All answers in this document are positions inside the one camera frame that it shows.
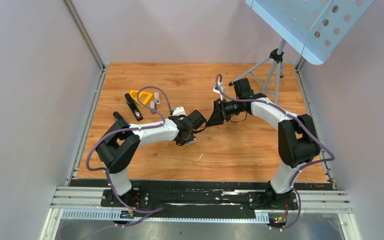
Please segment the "grey white stapler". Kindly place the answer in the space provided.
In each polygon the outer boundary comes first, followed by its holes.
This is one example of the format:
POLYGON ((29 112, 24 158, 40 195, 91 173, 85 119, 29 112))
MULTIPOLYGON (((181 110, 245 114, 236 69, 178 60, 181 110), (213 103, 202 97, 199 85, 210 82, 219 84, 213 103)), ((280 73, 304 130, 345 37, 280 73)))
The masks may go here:
POLYGON ((157 106, 156 106, 155 101, 151 101, 151 102, 149 103, 149 107, 151 108, 150 112, 151 112, 152 114, 156 114, 157 106))

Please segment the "pink stapler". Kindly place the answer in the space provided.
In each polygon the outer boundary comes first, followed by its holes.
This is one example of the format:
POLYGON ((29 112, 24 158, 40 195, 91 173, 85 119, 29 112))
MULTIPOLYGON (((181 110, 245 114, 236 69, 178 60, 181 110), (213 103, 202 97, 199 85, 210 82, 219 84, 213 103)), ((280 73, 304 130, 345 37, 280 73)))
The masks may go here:
POLYGON ((161 96, 159 92, 153 93, 154 102, 158 105, 161 103, 161 96))

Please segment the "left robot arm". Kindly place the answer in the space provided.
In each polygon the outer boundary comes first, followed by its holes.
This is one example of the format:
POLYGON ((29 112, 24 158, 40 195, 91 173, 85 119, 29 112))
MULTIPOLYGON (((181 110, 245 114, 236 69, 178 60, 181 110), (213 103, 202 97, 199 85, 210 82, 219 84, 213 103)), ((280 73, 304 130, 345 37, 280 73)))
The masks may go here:
POLYGON ((198 110, 147 124, 128 124, 118 114, 115 123, 102 137, 103 141, 94 149, 107 170, 108 181, 115 191, 115 202, 126 207, 133 201, 127 167, 137 149, 165 141, 174 141, 178 146, 190 144, 196 140, 195 134, 201 132, 199 128, 206 123, 198 110))

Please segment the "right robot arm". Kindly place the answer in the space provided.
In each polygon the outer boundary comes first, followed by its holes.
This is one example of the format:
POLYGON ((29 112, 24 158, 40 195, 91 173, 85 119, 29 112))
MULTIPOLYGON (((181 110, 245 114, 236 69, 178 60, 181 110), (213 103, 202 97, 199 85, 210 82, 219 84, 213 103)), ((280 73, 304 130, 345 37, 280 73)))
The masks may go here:
POLYGON ((277 131, 278 154, 281 163, 270 180, 266 204, 278 209, 286 201, 302 168, 320 154, 321 147, 313 119, 308 114, 298 115, 273 103, 266 95, 254 93, 247 78, 232 83, 235 98, 222 89, 222 75, 215 77, 213 90, 220 98, 213 102, 213 112, 206 126, 213 127, 230 121, 233 115, 246 112, 268 123, 277 131))

